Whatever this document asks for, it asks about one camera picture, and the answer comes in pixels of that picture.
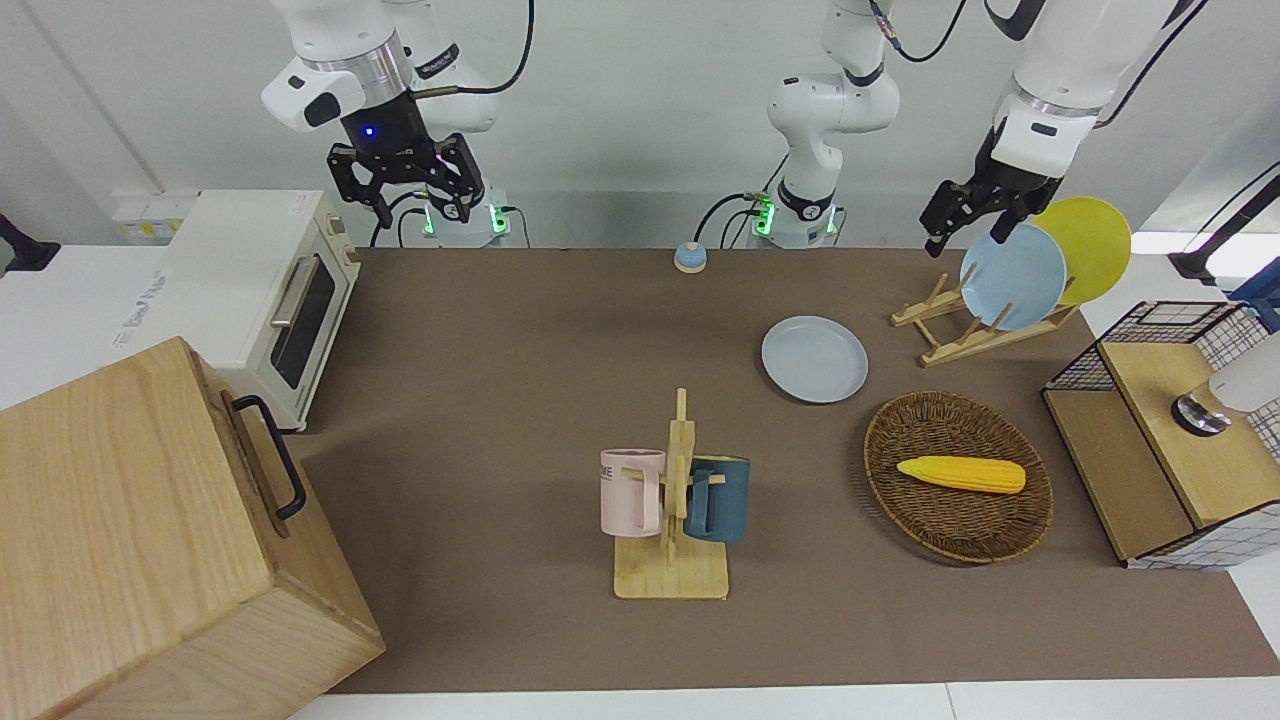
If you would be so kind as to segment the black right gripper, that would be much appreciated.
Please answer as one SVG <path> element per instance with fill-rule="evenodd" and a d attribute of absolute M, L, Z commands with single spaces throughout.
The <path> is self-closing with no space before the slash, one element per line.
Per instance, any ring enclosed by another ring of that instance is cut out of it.
<path fill-rule="evenodd" d="M 339 196 L 357 202 L 378 219 L 376 229 L 392 225 L 384 184 L 428 184 L 428 201 L 447 220 L 470 222 L 486 186 L 462 133 L 435 142 L 428 133 L 411 92 L 340 119 L 349 138 L 333 143 L 328 167 Z"/>

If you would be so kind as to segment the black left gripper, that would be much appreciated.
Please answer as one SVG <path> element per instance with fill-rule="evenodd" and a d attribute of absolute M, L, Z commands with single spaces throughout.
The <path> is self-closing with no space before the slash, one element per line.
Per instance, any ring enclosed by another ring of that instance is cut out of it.
<path fill-rule="evenodd" d="M 975 156 L 972 178 L 961 184 L 942 181 L 920 214 L 927 233 L 924 250 L 938 258 L 950 238 L 979 215 L 1000 211 L 991 237 L 1004 245 L 1012 231 L 1028 217 L 1042 213 L 1057 193 L 1061 178 L 1023 170 L 995 160 L 992 152 L 1004 126 L 991 128 Z"/>

